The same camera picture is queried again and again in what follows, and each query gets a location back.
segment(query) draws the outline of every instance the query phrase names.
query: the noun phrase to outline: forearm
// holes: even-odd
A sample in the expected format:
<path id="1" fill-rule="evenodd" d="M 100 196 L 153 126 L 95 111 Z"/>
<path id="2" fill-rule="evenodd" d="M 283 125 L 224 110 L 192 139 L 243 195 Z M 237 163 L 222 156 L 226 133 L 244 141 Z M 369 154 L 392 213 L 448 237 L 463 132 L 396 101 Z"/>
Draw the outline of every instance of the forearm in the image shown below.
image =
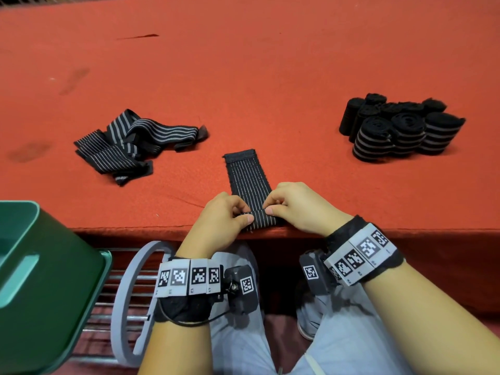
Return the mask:
<path id="1" fill-rule="evenodd" d="M 498 373 L 500 340 L 407 263 L 364 287 L 418 374 Z"/>
<path id="2" fill-rule="evenodd" d="M 210 326 L 155 323 L 139 375 L 211 375 Z"/>

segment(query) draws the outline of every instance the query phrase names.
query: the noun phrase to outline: person's left hand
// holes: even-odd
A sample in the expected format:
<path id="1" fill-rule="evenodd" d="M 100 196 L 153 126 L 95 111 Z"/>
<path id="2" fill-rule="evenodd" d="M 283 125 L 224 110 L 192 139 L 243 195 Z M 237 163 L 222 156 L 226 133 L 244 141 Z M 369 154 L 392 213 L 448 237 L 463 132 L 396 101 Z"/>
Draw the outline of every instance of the person's left hand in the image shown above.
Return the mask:
<path id="1" fill-rule="evenodd" d="M 222 192 L 208 202 L 177 251 L 182 258 L 211 258 L 236 239 L 244 227 L 253 222 L 250 207 L 241 199 Z"/>

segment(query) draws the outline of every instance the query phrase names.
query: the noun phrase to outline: stack of rolled bands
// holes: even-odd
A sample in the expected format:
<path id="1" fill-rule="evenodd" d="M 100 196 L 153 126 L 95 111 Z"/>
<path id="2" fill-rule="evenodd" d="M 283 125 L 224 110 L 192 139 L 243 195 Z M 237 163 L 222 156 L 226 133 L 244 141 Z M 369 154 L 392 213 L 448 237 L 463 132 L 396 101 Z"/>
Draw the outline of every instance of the stack of rolled bands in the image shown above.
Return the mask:
<path id="1" fill-rule="evenodd" d="M 406 157 L 413 152 L 441 154 L 465 123 L 444 113 L 446 104 L 428 98 L 422 102 L 387 102 L 368 93 L 347 102 L 339 132 L 354 143 L 353 155 L 373 162 L 385 156 Z"/>
<path id="2" fill-rule="evenodd" d="M 365 162 L 374 162 L 387 156 L 394 145 L 391 142 L 391 122 L 382 117 L 363 121 L 353 146 L 353 155 Z"/>

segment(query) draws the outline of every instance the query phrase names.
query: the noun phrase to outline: dark stain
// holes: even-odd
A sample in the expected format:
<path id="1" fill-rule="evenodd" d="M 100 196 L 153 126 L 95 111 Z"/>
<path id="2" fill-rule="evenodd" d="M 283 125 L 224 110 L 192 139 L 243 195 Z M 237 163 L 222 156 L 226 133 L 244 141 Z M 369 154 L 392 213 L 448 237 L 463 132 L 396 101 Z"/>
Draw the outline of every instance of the dark stain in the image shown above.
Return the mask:
<path id="1" fill-rule="evenodd" d="M 158 34 L 138 35 L 137 37 L 117 38 L 116 40 L 137 39 L 137 38 L 151 38 L 151 37 L 159 37 L 159 35 Z"/>
<path id="2" fill-rule="evenodd" d="M 76 89 L 80 80 L 82 80 L 86 75 L 88 75 L 90 71 L 91 69 L 88 67 L 73 70 L 73 72 L 70 74 L 70 76 L 66 81 L 66 85 L 64 86 L 63 89 L 59 91 L 59 95 L 66 96 L 71 92 L 73 92 Z"/>
<path id="3" fill-rule="evenodd" d="M 7 158 L 16 163 L 28 163 L 44 156 L 51 147 L 52 144 L 46 141 L 30 142 L 16 150 L 9 151 Z"/>

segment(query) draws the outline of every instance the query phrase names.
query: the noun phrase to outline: person's right arm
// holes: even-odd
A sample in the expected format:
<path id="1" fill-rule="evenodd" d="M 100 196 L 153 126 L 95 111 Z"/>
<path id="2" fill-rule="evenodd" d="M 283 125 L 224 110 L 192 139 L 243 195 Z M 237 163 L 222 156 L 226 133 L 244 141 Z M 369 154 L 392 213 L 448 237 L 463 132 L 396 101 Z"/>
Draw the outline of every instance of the person's right arm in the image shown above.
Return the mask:
<path id="1" fill-rule="evenodd" d="M 353 218 L 303 183 L 280 183 L 264 208 L 300 230 L 322 236 Z M 500 374 L 500 339 L 406 262 L 364 288 L 419 375 Z"/>

